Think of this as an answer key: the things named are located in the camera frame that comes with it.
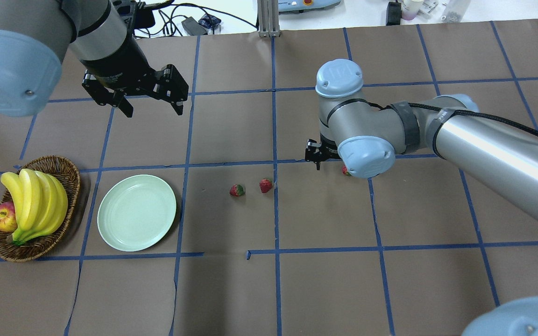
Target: fruit basket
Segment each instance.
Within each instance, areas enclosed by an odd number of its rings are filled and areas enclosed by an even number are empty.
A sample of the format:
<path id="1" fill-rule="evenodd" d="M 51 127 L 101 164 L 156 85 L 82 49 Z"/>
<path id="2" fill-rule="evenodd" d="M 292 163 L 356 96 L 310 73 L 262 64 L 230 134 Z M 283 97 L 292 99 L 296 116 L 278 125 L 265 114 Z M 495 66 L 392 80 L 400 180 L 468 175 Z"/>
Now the fruit basket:
<path id="1" fill-rule="evenodd" d="M 12 262 L 23 262 L 34 260 L 48 253 L 62 239 L 70 223 L 72 223 L 72 214 L 78 201 L 80 192 L 80 174 L 76 165 L 70 160 L 49 155 L 32 160 L 25 164 L 22 168 L 39 170 L 40 172 L 51 174 L 57 178 L 68 194 L 68 212 L 62 225 L 52 234 L 34 238 L 22 246 L 15 246 L 6 241 L 8 232 L 0 231 L 0 257 L 4 260 Z M 6 189 L 1 202 L 11 201 L 9 191 Z"/>

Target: strawberry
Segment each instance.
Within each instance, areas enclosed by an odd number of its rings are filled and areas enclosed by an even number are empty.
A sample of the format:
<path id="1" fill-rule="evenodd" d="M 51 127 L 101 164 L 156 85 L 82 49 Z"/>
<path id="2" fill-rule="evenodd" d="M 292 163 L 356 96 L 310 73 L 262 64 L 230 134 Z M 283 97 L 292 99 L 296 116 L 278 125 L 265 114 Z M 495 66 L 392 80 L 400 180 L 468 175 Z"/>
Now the strawberry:
<path id="1" fill-rule="evenodd" d="M 348 171 L 348 168 L 346 168 L 346 166 L 342 166 L 342 174 L 346 176 L 352 176 L 350 175 L 350 172 Z"/>
<path id="2" fill-rule="evenodd" d="M 273 188 L 273 182 L 269 178 L 264 178 L 259 182 L 261 193 L 265 194 Z"/>
<path id="3" fill-rule="evenodd" d="M 239 184 L 235 184 L 231 187 L 230 189 L 230 195 L 234 196 L 234 197 L 240 197 L 242 195 L 244 195 L 246 192 L 244 191 L 244 187 L 242 187 L 241 185 Z"/>

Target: wicker basket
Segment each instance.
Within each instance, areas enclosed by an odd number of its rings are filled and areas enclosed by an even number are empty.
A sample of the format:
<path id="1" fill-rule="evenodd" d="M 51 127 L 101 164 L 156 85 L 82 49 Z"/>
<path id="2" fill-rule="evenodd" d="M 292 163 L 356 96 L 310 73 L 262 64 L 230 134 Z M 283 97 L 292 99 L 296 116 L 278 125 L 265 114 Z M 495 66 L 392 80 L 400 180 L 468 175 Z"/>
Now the wicker basket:
<path id="1" fill-rule="evenodd" d="M 72 214 L 74 213 L 80 192 L 80 174 L 78 168 L 76 168 L 73 162 L 64 157 L 55 155 L 40 157 L 39 159 L 28 162 L 22 168 L 38 170 L 55 176 L 62 183 L 68 194 L 68 213 L 66 213 L 66 218 L 62 225 L 55 232 L 47 236 L 34 238 L 22 246 L 15 246 L 8 243 L 6 238 L 9 233 L 0 231 L 0 257 L 12 262 L 30 261 L 53 249 L 68 230 L 70 223 L 72 223 Z M 6 189 L 1 202 L 8 201 L 11 201 L 11 196 Z"/>

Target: yellow banana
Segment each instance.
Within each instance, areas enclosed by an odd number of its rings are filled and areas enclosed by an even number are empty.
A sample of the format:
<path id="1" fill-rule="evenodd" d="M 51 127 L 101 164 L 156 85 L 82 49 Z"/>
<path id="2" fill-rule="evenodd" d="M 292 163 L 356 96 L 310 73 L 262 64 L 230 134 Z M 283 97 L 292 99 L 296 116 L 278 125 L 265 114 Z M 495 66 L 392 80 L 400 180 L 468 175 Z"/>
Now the yellow banana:
<path id="1" fill-rule="evenodd" d="M 38 176 L 31 169 L 22 169 L 20 171 L 20 183 L 24 200 L 22 202 L 21 216 L 17 219 L 18 228 L 21 231 L 28 231 L 34 225 L 36 216 L 39 214 L 42 188 Z"/>
<path id="2" fill-rule="evenodd" d="M 12 172 L 5 172 L 1 174 L 1 183 L 9 190 L 11 199 L 14 202 L 15 217 L 20 217 L 22 213 L 22 204 L 24 202 L 24 195 L 22 194 L 22 187 L 20 183 L 20 177 L 18 174 Z"/>
<path id="3" fill-rule="evenodd" d="M 23 234 L 20 238 L 21 244 L 36 237 L 52 234 L 62 225 L 64 219 L 66 218 L 66 213 L 68 212 L 68 194 L 66 194 L 66 190 L 61 182 L 58 181 L 54 176 L 47 175 L 47 177 L 51 179 L 53 185 L 55 186 L 55 190 L 52 194 L 54 194 L 53 197 L 56 199 L 57 204 L 53 210 L 51 219 L 49 219 L 47 223 L 43 223 L 42 228 L 32 230 L 32 232 L 27 232 L 27 234 Z"/>
<path id="4" fill-rule="evenodd" d="M 55 184 L 48 174 L 38 172 L 37 170 L 35 170 L 35 174 L 38 177 L 42 188 L 42 206 L 40 207 L 34 225 L 32 225 L 30 230 L 24 231 L 19 237 L 19 240 L 23 240 L 28 234 L 39 232 L 47 227 L 54 215 L 55 208 L 57 207 L 57 189 Z"/>

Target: plate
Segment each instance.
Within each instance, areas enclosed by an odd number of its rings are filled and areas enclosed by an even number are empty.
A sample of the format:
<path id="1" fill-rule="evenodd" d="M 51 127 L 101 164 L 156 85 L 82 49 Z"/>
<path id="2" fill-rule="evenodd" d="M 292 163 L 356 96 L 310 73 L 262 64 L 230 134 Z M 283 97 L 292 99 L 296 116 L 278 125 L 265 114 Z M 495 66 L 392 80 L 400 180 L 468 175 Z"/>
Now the plate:
<path id="1" fill-rule="evenodd" d="M 134 175 L 111 188 L 99 206 L 101 238 L 120 251 L 151 247 L 167 234 L 176 216 L 176 196 L 162 179 Z"/>

